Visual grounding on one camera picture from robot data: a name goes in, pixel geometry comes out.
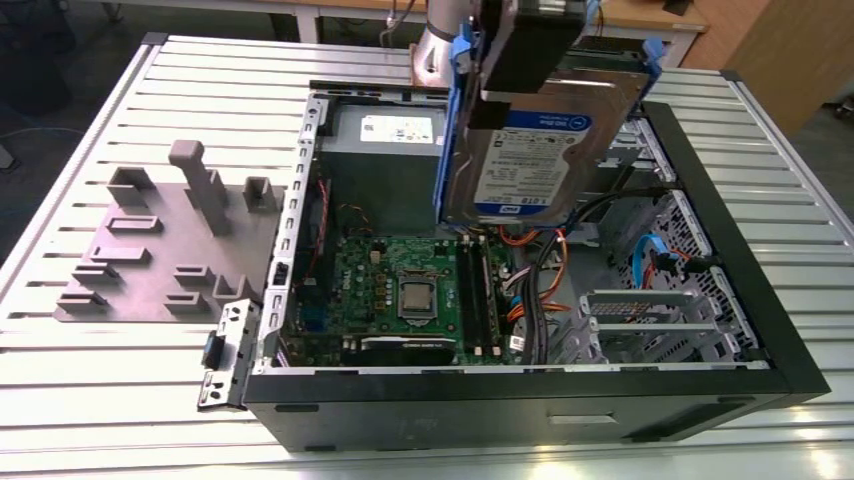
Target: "green circuit board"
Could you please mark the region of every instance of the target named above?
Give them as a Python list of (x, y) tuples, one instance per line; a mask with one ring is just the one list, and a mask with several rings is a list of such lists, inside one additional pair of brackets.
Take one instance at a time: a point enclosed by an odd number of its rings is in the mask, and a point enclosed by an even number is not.
[[(329, 333), (436, 335), (459, 340), (456, 260), (452, 240), (349, 238), (335, 255)], [(400, 278), (435, 284), (437, 315), (413, 326), (397, 317)]]
[[(331, 342), (352, 336), (441, 337), (455, 341), (459, 364), (500, 364), (501, 355), (464, 348), (463, 308), (457, 289), (459, 240), (428, 238), (348, 237), (335, 250), (332, 296), (324, 308), (301, 308), (307, 331), (305, 355), (313, 365), (335, 365), (339, 356)], [(509, 261), (509, 250), (499, 245), (484, 249), (488, 271)], [(405, 292), (415, 285), (429, 291), (429, 309), (407, 310)], [(500, 343), (499, 314), (488, 303), (493, 321), (489, 341)]]

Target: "cpu socket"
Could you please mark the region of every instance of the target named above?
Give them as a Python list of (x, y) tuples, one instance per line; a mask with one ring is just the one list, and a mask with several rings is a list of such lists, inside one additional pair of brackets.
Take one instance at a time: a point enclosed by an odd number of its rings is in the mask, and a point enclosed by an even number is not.
[(436, 280), (424, 276), (397, 277), (397, 317), (423, 327), (439, 316)]

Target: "slotted aluminum surface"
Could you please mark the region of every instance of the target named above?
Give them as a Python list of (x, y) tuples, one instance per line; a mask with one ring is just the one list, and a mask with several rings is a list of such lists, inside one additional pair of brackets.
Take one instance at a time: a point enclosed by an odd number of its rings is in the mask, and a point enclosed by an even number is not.
[[(408, 54), (172, 37), (144, 46), (0, 271), (0, 472), (151, 478), (854, 477), (854, 255), (838, 207), (748, 93), (668, 71), (671, 104), (832, 388), (670, 445), (288, 454), (248, 413), (195, 411), (209, 325), (60, 324), (56, 297), (92, 238), (116, 165), (177, 180), (168, 145), (196, 138), (227, 183), (291, 178), (308, 80), (408, 84)], [(237, 467), (200, 467), (237, 464)]]

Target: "hard drive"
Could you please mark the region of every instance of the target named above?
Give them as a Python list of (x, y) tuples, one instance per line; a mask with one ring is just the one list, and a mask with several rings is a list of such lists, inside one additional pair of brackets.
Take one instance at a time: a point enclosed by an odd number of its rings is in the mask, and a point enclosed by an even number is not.
[(457, 129), (443, 198), (452, 224), (560, 225), (648, 82), (639, 72), (559, 71), (505, 102), (504, 128)]

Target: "hard drive label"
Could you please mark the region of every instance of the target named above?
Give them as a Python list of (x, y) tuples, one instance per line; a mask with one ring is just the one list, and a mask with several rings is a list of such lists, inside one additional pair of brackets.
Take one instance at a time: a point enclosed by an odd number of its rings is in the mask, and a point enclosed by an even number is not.
[(363, 142), (432, 143), (432, 120), (429, 117), (365, 115), (359, 139)]
[(531, 215), (551, 205), (570, 165), (563, 153), (587, 136), (586, 115), (512, 111), (492, 132), (475, 192), (484, 213)]

